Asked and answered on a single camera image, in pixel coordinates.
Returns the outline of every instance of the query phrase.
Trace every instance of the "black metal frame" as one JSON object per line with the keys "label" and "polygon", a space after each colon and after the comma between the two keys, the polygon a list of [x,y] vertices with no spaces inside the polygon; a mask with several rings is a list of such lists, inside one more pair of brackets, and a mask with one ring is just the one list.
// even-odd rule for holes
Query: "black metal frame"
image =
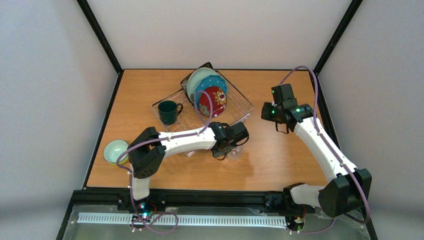
{"label": "black metal frame", "polygon": [[[118,73],[115,87],[113,89],[112,97],[110,99],[109,106],[106,111],[106,115],[101,126],[100,134],[93,152],[93,156],[86,174],[86,178],[83,184],[83,190],[76,190],[73,192],[70,199],[68,208],[66,210],[63,222],[61,224],[59,233],[56,239],[62,239],[65,229],[68,224],[68,220],[71,216],[72,209],[74,205],[117,205],[121,209],[129,207],[129,202],[126,199],[129,199],[129,191],[127,188],[101,188],[101,187],[87,187],[88,177],[90,175],[93,162],[96,156],[96,153],[99,149],[100,141],[102,139],[106,123],[108,121],[112,105],[114,103],[116,94],[118,92],[119,85],[121,83],[122,76],[124,74],[124,69],[121,68],[109,42],[107,41],[99,23],[94,16],[93,11],[91,10],[87,0],[76,0],[81,7],[84,15],[86,16],[89,24],[91,25],[95,35],[97,36],[100,44],[103,46],[104,51],[111,64],[113,65],[115,71]],[[318,63],[315,66],[314,72],[318,76],[323,69],[325,63],[329,59],[331,53],[333,52],[336,44],[342,37],[343,32],[349,25],[350,21],[355,15],[355,12],[358,10],[361,5],[362,0],[353,0],[348,9],[346,10],[343,18],[341,19],[337,29],[335,30],[331,40],[326,46],[324,52],[322,53]],[[312,87],[314,87],[313,78],[310,76]],[[318,81],[318,107],[321,114],[322,124],[325,131],[332,138],[332,140],[338,146],[337,136],[334,131],[334,127],[331,121],[331,117],[327,108],[326,101],[324,99],[323,91],[321,90],[320,82]],[[298,216],[299,213],[302,213],[303,208],[300,209],[298,206],[292,206],[290,209],[285,206],[276,206],[275,204],[270,203],[273,199],[284,202],[284,192],[257,192],[257,191],[195,191],[195,190],[170,190],[170,189],[151,189],[150,198],[154,199],[155,202],[165,201],[166,205],[173,206],[209,206],[209,207],[251,207],[256,209],[263,209],[268,212],[279,212],[283,213],[285,216]],[[364,208],[361,209],[362,214],[365,216]],[[368,233],[372,240],[377,239],[377,235],[373,226],[373,223],[370,221],[367,225]]]}

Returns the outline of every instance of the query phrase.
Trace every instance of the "table top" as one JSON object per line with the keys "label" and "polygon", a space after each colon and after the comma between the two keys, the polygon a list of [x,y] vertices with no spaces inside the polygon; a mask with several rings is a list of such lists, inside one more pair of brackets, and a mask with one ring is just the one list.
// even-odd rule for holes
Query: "table top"
{"label": "table top", "polygon": [[[99,148],[95,153],[87,187],[125,188],[125,170],[105,161],[105,146],[117,139],[128,144],[148,127],[165,132],[152,104],[181,88],[189,69],[126,69],[123,72]],[[213,158],[210,150],[190,157],[165,158],[150,178],[152,189],[282,191],[295,183],[325,186],[325,176],[307,146],[294,133],[276,132],[275,124],[261,119],[264,102],[271,102],[271,87],[289,72],[285,70],[220,70],[253,104],[244,122],[249,141],[240,159]],[[299,104],[314,105],[314,91],[307,71],[294,72],[290,83]]]}

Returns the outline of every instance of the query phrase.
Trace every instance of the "red floral plate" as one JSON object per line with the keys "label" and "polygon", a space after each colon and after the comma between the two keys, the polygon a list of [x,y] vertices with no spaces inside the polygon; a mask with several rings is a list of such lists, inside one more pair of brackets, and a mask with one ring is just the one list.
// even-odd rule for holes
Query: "red floral plate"
{"label": "red floral plate", "polygon": [[[225,92],[218,86],[210,86],[204,90],[212,100],[212,117],[216,117],[223,113],[227,104],[227,96]],[[211,112],[209,100],[206,94],[202,93],[199,99],[200,112],[209,117]]]}

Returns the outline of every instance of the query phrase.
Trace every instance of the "wire dish rack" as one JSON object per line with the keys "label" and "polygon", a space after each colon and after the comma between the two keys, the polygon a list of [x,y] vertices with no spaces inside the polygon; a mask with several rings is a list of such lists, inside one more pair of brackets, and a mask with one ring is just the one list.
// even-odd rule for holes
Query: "wire dish rack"
{"label": "wire dish rack", "polygon": [[[212,121],[226,123],[232,126],[236,123],[246,120],[250,116],[254,108],[253,103],[249,101],[249,99],[245,95],[243,95],[243,93],[241,93],[237,89],[237,87],[234,86],[234,84],[232,84],[225,76],[223,76],[219,71],[216,71],[216,72],[223,79],[225,79],[227,83],[227,87],[228,87],[228,92],[226,94],[225,110],[220,115],[213,117]],[[151,108],[153,109],[153,112],[158,119],[159,119],[158,105],[159,103],[163,101],[174,101],[177,104],[183,105],[182,112],[178,115],[177,121],[175,123],[171,125],[166,125],[161,122],[168,132],[181,132],[181,131],[187,131],[192,129],[198,129],[204,126],[205,125],[204,122],[207,122],[209,119],[209,117],[203,116],[203,114],[200,114],[201,117],[198,116],[198,114],[196,113],[195,107],[187,99],[186,94],[184,93],[182,88],[172,93],[171,95],[153,103]],[[190,157],[195,152],[197,152],[197,150],[188,151],[188,152],[185,152],[184,154],[187,157]]]}

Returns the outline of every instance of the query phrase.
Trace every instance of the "mug handle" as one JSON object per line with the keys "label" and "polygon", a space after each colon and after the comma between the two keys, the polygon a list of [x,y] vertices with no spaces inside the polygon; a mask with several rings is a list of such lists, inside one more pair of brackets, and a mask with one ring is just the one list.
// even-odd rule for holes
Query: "mug handle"
{"label": "mug handle", "polygon": [[177,116],[180,115],[181,111],[183,110],[183,104],[182,103],[177,103],[176,104],[176,108],[178,109],[178,106],[181,106],[181,109],[178,111],[178,113],[176,114]]}

